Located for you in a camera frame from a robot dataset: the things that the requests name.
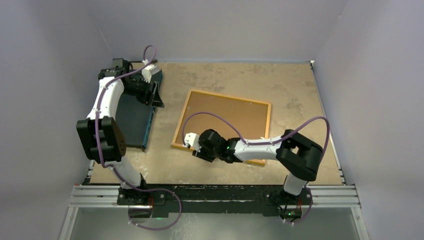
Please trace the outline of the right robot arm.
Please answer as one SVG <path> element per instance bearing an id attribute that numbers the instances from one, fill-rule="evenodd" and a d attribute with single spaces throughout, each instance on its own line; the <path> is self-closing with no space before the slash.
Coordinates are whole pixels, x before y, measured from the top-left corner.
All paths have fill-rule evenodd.
<path id="1" fill-rule="evenodd" d="M 280 162 L 289 174 L 280 196 L 288 204 L 300 198 L 301 191 L 318 175 L 325 149 L 304 135 L 288 129 L 282 136 L 268 139 L 225 139 L 217 131 L 207 129 L 201 134 L 185 134 L 184 147 L 193 156 L 208 162 L 216 159 L 228 164 L 251 160 L 274 160 Z"/>

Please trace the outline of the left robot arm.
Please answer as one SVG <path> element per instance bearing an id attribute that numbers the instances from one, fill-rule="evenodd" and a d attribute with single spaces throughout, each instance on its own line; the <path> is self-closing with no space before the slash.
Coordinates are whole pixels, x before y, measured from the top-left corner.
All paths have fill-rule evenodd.
<path id="1" fill-rule="evenodd" d="M 115 58 L 110 68 L 102 69 L 95 102 L 87 117 L 78 120 L 76 131 L 89 160 L 113 172 L 123 195 L 138 205 L 149 199 L 150 189 L 143 175 L 126 157 L 126 139 L 115 118 L 122 95 L 133 96 L 150 108 L 164 108 L 160 97 L 162 70 L 153 60 L 142 60 L 143 66 L 134 69 L 124 58 Z"/>

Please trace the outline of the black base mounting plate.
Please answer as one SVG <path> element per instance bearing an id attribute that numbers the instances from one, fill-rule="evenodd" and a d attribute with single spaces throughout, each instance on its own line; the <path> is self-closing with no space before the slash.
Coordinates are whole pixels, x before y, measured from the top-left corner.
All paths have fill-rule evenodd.
<path id="1" fill-rule="evenodd" d="M 146 191 L 119 188 L 117 197 L 117 205 L 146 206 L 154 218 L 178 212 L 297 218 L 311 202 L 308 188 L 294 196 L 276 184 L 148 184 Z"/>

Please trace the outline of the dark blue flat box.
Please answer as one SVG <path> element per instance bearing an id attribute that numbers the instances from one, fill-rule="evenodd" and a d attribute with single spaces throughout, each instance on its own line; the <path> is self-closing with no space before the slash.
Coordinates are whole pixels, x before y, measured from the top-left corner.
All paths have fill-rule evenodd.
<path id="1" fill-rule="evenodd" d="M 134 74 L 131 78 L 144 81 L 140 73 Z M 160 70 L 160 72 L 153 75 L 150 81 L 159 83 L 159 92 L 162 80 L 163 71 Z M 125 90 L 119 99 L 115 120 L 125 137 L 126 146 L 141 149 L 145 152 L 148 146 L 155 110 L 158 107 L 140 103 L 135 96 L 129 95 L 127 92 L 128 90 Z"/>

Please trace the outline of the aluminium rail frame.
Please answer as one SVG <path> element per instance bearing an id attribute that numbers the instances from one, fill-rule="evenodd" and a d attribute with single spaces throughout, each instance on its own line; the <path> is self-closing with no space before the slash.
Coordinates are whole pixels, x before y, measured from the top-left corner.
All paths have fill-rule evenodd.
<path id="1" fill-rule="evenodd" d="M 360 240 L 370 236 L 363 221 L 361 204 L 354 185 L 312 185 L 313 208 L 348 208 L 351 210 L 354 226 Z M 117 205 L 117 185 L 76 185 L 70 195 L 68 212 L 63 224 L 60 240 L 69 240 L 74 227 L 78 209 L 82 208 L 119 208 Z"/>

